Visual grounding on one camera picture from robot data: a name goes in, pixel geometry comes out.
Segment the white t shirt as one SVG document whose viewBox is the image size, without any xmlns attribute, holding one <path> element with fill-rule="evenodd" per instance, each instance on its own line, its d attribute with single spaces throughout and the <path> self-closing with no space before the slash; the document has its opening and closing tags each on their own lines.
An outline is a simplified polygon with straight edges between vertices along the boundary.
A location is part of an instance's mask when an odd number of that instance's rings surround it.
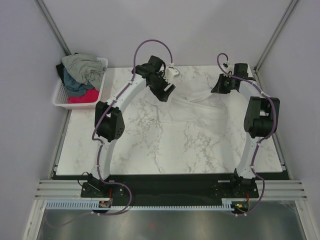
<svg viewBox="0 0 320 240">
<path fill-rule="evenodd" d="M 211 93 L 222 71 L 216 65 L 179 66 L 179 74 L 170 79 L 175 89 L 168 101 L 149 96 L 160 122 L 192 123 L 210 135 L 245 135 L 244 118 L 247 100 L 238 92 Z"/>
</svg>

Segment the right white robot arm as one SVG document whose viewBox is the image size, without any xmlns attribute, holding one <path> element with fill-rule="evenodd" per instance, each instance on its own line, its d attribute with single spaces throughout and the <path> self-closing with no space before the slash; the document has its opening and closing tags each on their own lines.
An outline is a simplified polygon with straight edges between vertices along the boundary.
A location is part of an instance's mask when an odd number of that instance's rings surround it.
<svg viewBox="0 0 320 240">
<path fill-rule="evenodd" d="M 222 73 L 212 94 L 230 94 L 237 91 L 248 101 L 243 127 L 246 142 L 240 163 L 235 168 L 230 182 L 222 183 L 222 192 L 231 198 L 258 198 L 255 164 L 259 161 L 259 151 L 263 141 L 277 130 L 280 100 L 266 95 L 248 74 L 246 63 L 229 62 L 219 65 Z"/>
</svg>

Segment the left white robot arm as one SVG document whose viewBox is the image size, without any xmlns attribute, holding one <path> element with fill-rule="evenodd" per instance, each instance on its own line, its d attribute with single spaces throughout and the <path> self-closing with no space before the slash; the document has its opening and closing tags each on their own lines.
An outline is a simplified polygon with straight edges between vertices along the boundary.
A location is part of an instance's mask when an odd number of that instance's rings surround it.
<svg viewBox="0 0 320 240">
<path fill-rule="evenodd" d="M 115 182 L 108 182 L 111 161 L 117 140 L 125 131 L 123 113 L 132 100 L 145 88 L 161 102 L 167 102 L 175 85 L 169 79 L 179 72 L 174 65 L 166 65 L 159 57 L 151 56 L 147 63 L 132 69 L 131 79 L 108 101 L 95 106 L 92 140 L 99 143 L 97 159 L 87 181 L 83 183 L 81 197 L 106 198 Z"/>
</svg>

